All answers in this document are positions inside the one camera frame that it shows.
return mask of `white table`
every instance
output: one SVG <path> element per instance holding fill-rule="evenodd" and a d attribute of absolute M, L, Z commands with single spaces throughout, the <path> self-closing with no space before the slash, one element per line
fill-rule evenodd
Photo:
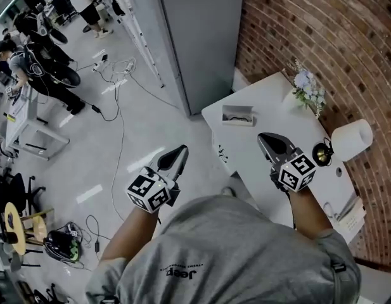
<path fill-rule="evenodd" d="M 271 181 L 271 164 L 259 148 L 257 136 L 263 132 L 286 136 L 310 159 L 314 145 L 328 137 L 311 109 L 284 108 L 282 101 L 291 88 L 289 81 L 278 72 L 202 110 L 214 139 L 228 157 L 225 163 L 228 172 L 239 174 L 264 215 L 273 222 L 288 226 L 293 225 L 290 202 Z M 253 106 L 254 126 L 223 125 L 222 105 Z M 341 177 L 336 175 L 337 168 L 342 170 Z M 343 162 L 335 156 L 329 167 L 317 168 L 309 188 L 321 206 L 329 202 L 335 213 L 340 213 L 348 200 L 356 195 Z M 350 242 L 364 225 L 364 220 L 351 232 L 341 231 L 336 222 L 333 225 Z"/>
<path fill-rule="evenodd" d="M 38 93 L 28 84 L 24 85 L 22 89 L 22 96 L 19 97 L 15 104 L 11 103 L 8 112 L 9 115 L 15 117 L 15 121 L 8 120 L 6 128 L 6 148 L 21 149 L 38 158 L 49 160 L 48 157 L 42 156 L 38 152 L 35 153 L 26 148 L 27 137 L 40 131 L 65 144 L 68 144 L 70 140 L 57 134 L 37 120 Z"/>

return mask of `white floor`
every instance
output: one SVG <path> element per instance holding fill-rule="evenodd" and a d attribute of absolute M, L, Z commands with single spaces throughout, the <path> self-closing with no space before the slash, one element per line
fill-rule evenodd
<path fill-rule="evenodd" d="M 78 18 L 62 30 L 69 39 L 69 43 L 62 48 L 79 62 L 79 67 L 93 63 L 93 55 L 102 49 L 106 49 L 111 61 L 135 57 L 137 65 L 133 76 L 151 92 L 169 101 L 165 91 L 157 87 L 150 69 L 122 27 L 117 23 L 113 24 L 115 33 L 99 40 L 93 37 L 92 32 L 83 34 L 84 25 L 84 21 Z M 92 72 L 90 68 L 81 70 L 79 74 L 82 83 L 74 89 L 74 93 L 101 108 L 106 118 L 114 117 L 117 106 L 113 91 L 103 93 L 111 84 L 102 81 L 100 75 Z M 109 79 L 110 75 L 111 69 L 108 68 L 104 76 Z M 202 117 L 188 119 L 177 109 L 144 92 L 129 77 L 126 79 L 127 82 L 120 87 L 119 95 L 125 122 L 124 147 L 113 187 L 115 206 L 123 218 L 132 210 L 124 188 L 136 173 L 129 172 L 128 168 L 134 167 L 137 161 L 155 150 L 180 144 L 189 148 L 187 165 L 178 180 L 182 192 L 174 208 L 163 206 L 160 211 L 162 222 L 189 200 L 217 194 L 226 185 L 233 186 L 241 198 L 250 197 L 239 179 L 226 175 L 218 158 L 213 154 L 210 129 Z M 43 96 L 39 100 L 44 102 L 46 97 Z M 111 238 L 122 223 L 115 213 L 110 191 L 120 153 L 121 118 L 105 122 L 87 106 L 82 113 L 70 119 L 69 112 L 54 102 L 39 105 L 39 113 L 49 121 L 49 126 L 69 137 L 70 144 L 50 161 L 21 154 L 13 165 L 14 173 L 21 172 L 25 183 L 28 176 L 35 175 L 34 186 L 46 186 L 47 191 L 41 194 L 39 202 L 43 209 L 54 208 L 54 215 L 48 217 L 53 223 L 51 228 L 60 227 L 72 220 L 87 229 L 86 217 L 92 214 L 98 219 L 100 234 Z M 59 150 L 60 147 L 56 143 L 47 145 L 48 153 Z M 78 197 L 93 188 L 99 192 L 78 203 L 77 199 L 81 200 Z M 96 229 L 93 221 L 90 221 L 90 228 Z M 101 250 L 106 246 L 106 242 L 100 239 Z M 41 268 L 24 267 L 20 271 L 20 277 L 24 278 L 32 289 L 36 288 L 45 293 L 45 289 L 54 282 L 78 303 L 84 303 L 84 286 L 90 278 L 90 271 L 67 267 L 46 254 L 28 254 L 25 262 L 39 262 L 42 265 Z M 87 269 L 96 267 L 98 260 L 93 242 L 91 248 L 84 248 L 81 262 Z"/>

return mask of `black shoe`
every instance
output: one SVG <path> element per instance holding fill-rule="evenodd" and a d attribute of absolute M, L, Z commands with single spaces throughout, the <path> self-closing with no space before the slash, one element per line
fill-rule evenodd
<path fill-rule="evenodd" d="M 71 114 L 72 115 L 78 114 L 80 111 L 82 111 L 84 109 L 85 106 L 86 106 L 86 104 L 81 101 L 77 107 L 72 109 Z"/>

